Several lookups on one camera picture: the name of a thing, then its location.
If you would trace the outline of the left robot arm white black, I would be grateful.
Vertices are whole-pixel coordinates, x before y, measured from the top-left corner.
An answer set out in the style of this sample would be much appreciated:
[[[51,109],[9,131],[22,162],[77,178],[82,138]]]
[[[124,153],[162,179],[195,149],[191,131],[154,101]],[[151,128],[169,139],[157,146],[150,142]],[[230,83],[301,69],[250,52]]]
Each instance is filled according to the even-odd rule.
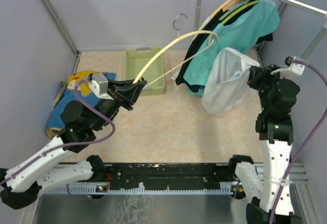
[[[63,129],[25,162],[1,169],[2,203],[18,210],[58,186],[103,180],[106,168],[98,155],[65,168],[55,166],[89,145],[109,139],[115,133],[113,119],[119,109],[131,111],[146,84],[144,78],[115,81],[101,73],[92,73],[77,82],[77,100],[70,101],[61,114]]]

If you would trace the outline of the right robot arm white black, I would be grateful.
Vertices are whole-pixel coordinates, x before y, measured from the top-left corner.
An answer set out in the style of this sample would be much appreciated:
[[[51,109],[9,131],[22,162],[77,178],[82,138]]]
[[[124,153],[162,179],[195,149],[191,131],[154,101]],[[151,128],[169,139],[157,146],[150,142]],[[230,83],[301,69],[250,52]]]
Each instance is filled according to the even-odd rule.
[[[252,66],[247,85],[258,92],[261,112],[255,131],[259,134],[264,156],[263,178],[252,158],[233,155],[228,175],[238,181],[247,199],[247,223],[302,223],[294,212],[289,177],[285,172],[291,161],[293,123],[290,116],[300,87],[282,78],[278,66]]]

